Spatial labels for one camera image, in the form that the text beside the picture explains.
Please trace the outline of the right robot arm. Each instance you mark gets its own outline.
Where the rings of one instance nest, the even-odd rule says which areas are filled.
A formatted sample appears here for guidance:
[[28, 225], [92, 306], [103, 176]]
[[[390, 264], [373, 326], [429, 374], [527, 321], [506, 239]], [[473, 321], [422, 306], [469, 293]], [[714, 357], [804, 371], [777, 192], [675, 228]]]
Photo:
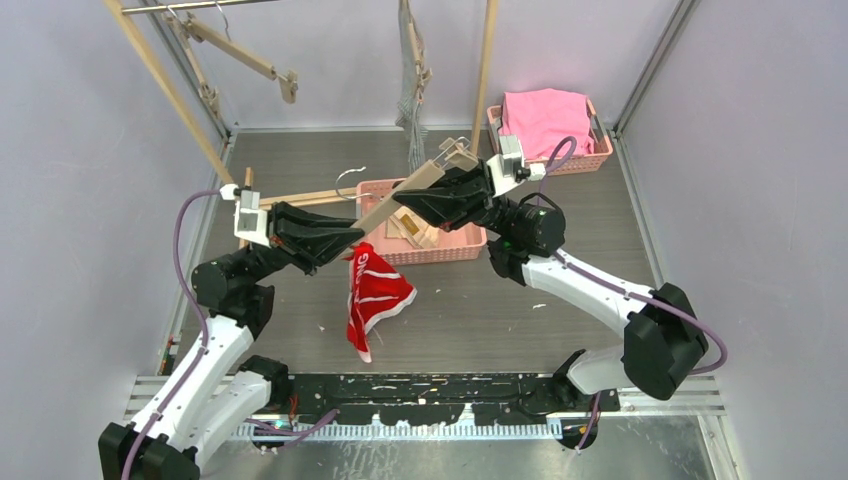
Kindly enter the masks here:
[[578, 260], [563, 249], [566, 221], [558, 205], [542, 193], [540, 204], [508, 197], [545, 175], [541, 165], [505, 170], [496, 157], [469, 169], [428, 162], [378, 204], [407, 207], [445, 232], [474, 224], [496, 233], [487, 248], [500, 277], [559, 297], [619, 335], [622, 345], [579, 351], [563, 364], [554, 387], [565, 409], [580, 410], [594, 394], [621, 387], [667, 400], [689, 376], [711, 371], [699, 363], [719, 340], [695, 318], [682, 289], [634, 284]]

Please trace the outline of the red underwear white trim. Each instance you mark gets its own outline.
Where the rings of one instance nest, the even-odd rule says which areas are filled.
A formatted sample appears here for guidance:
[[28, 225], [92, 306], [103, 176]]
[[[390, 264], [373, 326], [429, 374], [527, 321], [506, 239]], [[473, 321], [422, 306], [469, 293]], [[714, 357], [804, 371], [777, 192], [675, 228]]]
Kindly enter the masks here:
[[346, 336], [359, 358], [371, 363], [368, 334], [380, 321], [410, 306], [417, 289], [367, 242], [355, 245], [346, 260], [350, 280]]

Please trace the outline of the beige underwear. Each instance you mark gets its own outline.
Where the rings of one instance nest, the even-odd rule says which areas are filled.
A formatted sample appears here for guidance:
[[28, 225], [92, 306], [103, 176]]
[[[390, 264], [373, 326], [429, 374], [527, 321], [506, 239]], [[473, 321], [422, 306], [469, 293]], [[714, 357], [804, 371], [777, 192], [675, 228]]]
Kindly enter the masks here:
[[415, 249], [436, 248], [439, 232], [408, 207], [396, 210], [386, 222], [388, 238], [403, 238]]

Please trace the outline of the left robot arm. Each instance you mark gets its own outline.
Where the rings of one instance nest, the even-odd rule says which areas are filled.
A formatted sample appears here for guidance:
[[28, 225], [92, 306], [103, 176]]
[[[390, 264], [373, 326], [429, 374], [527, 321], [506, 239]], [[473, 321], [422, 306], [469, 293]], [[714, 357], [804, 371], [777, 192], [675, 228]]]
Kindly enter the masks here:
[[200, 316], [190, 352], [130, 422], [98, 440], [106, 479], [198, 479], [216, 451], [260, 409], [291, 400], [287, 365], [255, 355], [217, 389], [270, 320], [275, 290], [261, 280], [294, 266], [307, 275], [364, 237], [355, 220], [306, 212], [285, 202], [263, 209], [241, 200], [234, 233], [247, 246], [194, 268], [182, 286]]

